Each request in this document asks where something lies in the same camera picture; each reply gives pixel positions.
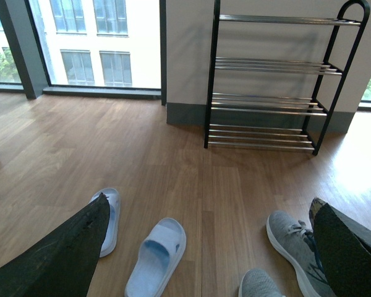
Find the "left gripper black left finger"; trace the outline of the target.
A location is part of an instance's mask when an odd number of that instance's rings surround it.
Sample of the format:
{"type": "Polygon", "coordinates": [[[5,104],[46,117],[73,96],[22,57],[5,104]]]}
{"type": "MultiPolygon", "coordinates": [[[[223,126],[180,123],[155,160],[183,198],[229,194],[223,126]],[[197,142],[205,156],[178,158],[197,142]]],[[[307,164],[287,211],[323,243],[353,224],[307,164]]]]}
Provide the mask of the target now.
{"type": "Polygon", "coordinates": [[[0,268],[0,296],[86,296],[109,222],[104,194],[0,268]]]}

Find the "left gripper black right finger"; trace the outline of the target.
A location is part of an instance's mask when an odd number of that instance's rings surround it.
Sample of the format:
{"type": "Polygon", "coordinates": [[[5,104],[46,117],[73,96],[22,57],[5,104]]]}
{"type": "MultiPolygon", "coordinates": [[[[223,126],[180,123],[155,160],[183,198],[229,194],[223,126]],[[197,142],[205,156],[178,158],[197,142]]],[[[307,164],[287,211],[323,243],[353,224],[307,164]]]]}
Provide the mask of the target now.
{"type": "Polygon", "coordinates": [[[313,232],[336,296],[371,296],[371,230],[327,202],[314,202],[313,232]]]}

